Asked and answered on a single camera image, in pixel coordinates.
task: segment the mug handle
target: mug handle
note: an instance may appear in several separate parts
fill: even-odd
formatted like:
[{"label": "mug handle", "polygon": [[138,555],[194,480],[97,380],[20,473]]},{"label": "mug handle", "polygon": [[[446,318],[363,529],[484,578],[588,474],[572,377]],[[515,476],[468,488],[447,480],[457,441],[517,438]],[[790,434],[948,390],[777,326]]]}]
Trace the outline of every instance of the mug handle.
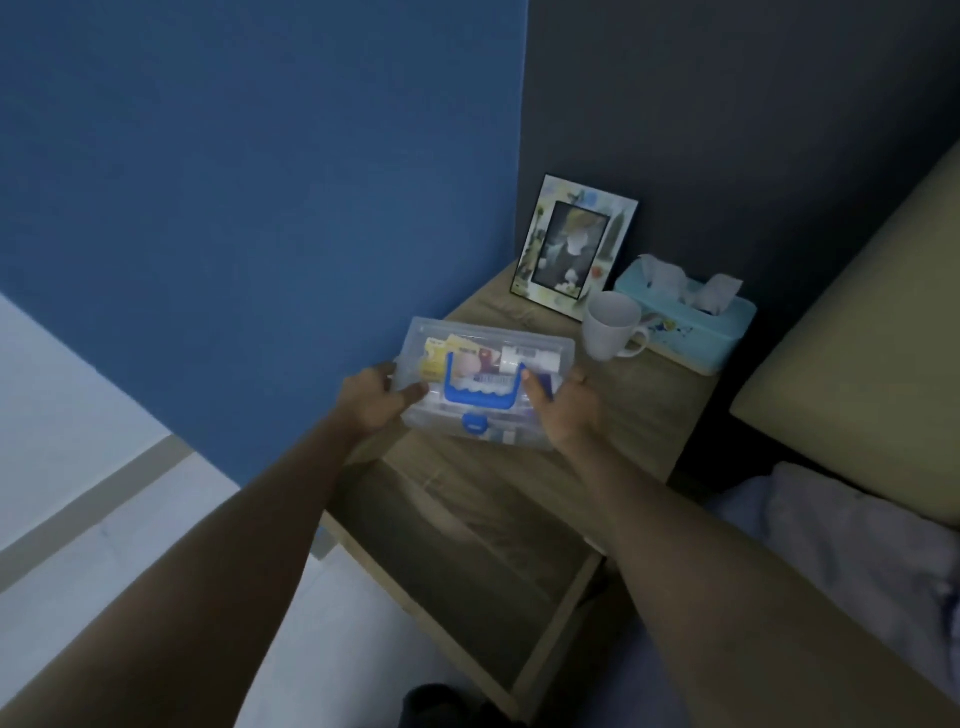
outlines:
[{"label": "mug handle", "polygon": [[634,329],[634,332],[630,335],[630,338],[633,339],[637,334],[643,334],[643,345],[639,349],[624,349],[617,356],[629,359],[633,356],[639,356],[644,353],[648,346],[650,346],[650,329],[646,326],[638,326]]}]

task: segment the person's left hand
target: person's left hand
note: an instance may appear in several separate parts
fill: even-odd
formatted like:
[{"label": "person's left hand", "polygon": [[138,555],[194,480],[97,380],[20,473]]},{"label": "person's left hand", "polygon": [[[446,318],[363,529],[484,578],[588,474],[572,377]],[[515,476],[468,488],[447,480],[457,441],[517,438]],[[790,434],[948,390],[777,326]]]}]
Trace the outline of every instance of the person's left hand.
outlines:
[{"label": "person's left hand", "polygon": [[392,361],[385,361],[344,379],[331,416],[344,426],[355,428],[361,437],[373,435],[411,404],[416,404],[430,391],[424,382],[411,384],[399,392],[387,392],[387,377],[396,369]]}]

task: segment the headboard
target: headboard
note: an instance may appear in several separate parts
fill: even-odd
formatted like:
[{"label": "headboard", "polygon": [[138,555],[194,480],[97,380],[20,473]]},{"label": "headboard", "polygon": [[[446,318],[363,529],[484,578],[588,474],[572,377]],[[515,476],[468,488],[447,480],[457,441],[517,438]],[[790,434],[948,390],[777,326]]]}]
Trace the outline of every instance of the headboard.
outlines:
[{"label": "headboard", "polygon": [[960,523],[960,145],[731,412],[864,490]]}]

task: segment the white floor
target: white floor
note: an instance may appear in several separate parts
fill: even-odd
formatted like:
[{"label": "white floor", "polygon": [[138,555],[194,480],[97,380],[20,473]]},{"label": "white floor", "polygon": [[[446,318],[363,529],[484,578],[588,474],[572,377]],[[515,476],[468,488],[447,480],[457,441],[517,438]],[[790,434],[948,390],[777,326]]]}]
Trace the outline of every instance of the white floor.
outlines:
[{"label": "white floor", "polygon": [[[0,407],[0,432],[11,435],[0,439],[2,548],[166,431],[2,297],[0,353],[0,400],[12,400],[13,387],[21,392],[16,407]],[[25,379],[32,382],[29,396],[20,386]],[[44,394],[51,391],[59,394]],[[82,447],[70,445],[84,437]],[[192,455],[0,593],[0,705],[235,492]],[[403,695],[428,682],[474,692],[412,618],[336,547],[322,562],[310,557],[237,724],[392,728]]]}]

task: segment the white mug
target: white mug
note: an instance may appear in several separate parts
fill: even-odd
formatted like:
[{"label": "white mug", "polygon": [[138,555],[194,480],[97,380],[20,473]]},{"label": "white mug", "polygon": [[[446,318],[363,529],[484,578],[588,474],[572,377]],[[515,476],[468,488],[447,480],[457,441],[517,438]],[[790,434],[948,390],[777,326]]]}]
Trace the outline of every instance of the white mug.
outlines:
[{"label": "white mug", "polygon": [[[584,316],[584,349],[590,358],[609,361],[617,356],[637,356],[650,343],[650,329],[640,324],[643,309],[629,296],[616,291],[594,293]],[[626,349],[636,334],[645,339],[639,349]]]}]

